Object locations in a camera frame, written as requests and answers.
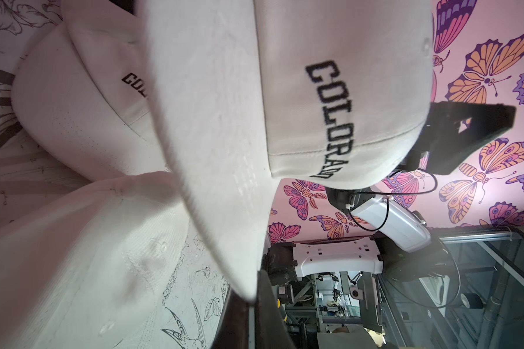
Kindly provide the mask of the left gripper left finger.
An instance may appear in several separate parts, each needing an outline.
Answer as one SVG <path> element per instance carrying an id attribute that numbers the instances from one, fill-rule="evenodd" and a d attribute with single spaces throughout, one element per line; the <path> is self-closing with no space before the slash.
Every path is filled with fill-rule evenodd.
<path id="1" fill-rule="evenodd" d="M 250 303 L 244 301 L 233 289 L 229 290 L 212 349 L 249 348 L 250 308 Z"/>

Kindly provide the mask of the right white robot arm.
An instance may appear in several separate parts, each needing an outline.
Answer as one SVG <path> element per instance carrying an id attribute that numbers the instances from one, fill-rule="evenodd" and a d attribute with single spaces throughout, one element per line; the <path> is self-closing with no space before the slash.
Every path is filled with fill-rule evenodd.
<path id="1" fill-rule="evenodd" d="M 474 151 L 512 129 L 515 115 L 514 106 L 503 104 L 432 103 L 419 139 L 395 171 L 417 170 L 426 154 L 431 177 L 448 175 Z M 398 204 L 392 193 L 327 188 L 326 197 L 346 225 L 367 222 L 367 235 L 334 233 L 327 241 L 272 244 L 262 262 L 271 284 L 335 270 L 400 274 L 403 281 L 442 270 L 448 254 L 432 239 L 423 217 Z"/>

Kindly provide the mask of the white Colorado cap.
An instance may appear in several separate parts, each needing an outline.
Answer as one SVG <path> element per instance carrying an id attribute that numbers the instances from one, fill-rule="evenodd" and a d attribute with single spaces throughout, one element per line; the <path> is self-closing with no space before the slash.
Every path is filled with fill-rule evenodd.
<path id="1" fill-rule="evenodd" d="M 429 1 L 138 1 L 151 115 L 189 214 L 253 302 L 279 182 L 379 183 L 432 90 Z"/>
<path id="2" fill-rule="evenodd" d="M 63 21 L 15 76 L 23 129 L 89 180 L 167 170 L 138 54 L 138 19 L 110 1 L 64 1 Z"/>
<path id="3" fill-rule="evenodd" d="M 189 229 L 174 176 L 80 188 L 0 228 L 0 348 L 113 348 L 162 299 Z"/>

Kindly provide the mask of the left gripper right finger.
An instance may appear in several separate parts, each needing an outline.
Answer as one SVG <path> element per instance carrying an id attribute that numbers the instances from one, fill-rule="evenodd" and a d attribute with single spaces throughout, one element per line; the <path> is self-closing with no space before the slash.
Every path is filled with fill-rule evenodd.
<path id="1" fill-rule="evenodd" d="M 259 271 L 255 303 L 255 348 L 294 349 L 295 345 L 277 306 L 269 276 Z"/>

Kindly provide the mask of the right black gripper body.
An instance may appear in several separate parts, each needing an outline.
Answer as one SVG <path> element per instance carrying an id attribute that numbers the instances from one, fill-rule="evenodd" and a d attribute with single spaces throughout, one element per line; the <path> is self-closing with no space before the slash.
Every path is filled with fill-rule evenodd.
<path id="1" fill-rule="evenodd" d="M 428 155 L 426 171 L 449 175 L 464 160 L 513 128 L 516 107 L 503 104 L 431 103 L 426 123 L 400 171 L 418 169 Z"/>

